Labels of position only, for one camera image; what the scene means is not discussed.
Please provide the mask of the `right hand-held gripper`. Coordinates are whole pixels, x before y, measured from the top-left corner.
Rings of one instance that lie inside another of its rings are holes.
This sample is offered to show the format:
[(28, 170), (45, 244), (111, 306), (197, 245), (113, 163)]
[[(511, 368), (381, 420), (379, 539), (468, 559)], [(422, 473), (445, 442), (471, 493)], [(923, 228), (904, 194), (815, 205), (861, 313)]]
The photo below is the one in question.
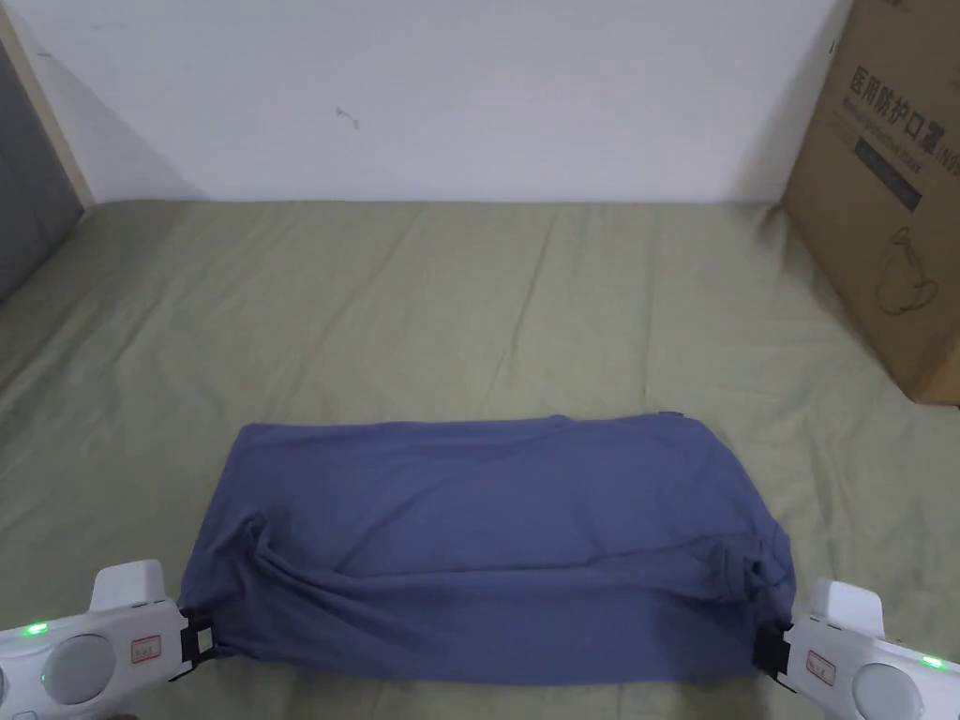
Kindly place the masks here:
[(819, 578), (807, 613), (763, 625), (753, 664), (828, 719), (956, 719), (959, 666), (886, 639), (879, 596)]

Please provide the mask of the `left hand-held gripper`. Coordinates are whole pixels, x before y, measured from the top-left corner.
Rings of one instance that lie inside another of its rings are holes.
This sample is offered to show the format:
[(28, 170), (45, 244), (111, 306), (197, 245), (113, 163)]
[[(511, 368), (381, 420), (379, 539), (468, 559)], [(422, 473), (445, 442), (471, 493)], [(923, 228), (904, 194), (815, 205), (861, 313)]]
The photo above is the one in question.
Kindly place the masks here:
[(1, 634), (4, 719), (107, 719), (135, 694), (234, 657), (210, 616), (180, 608), (157, 560), (97, 572), (81, 614)]

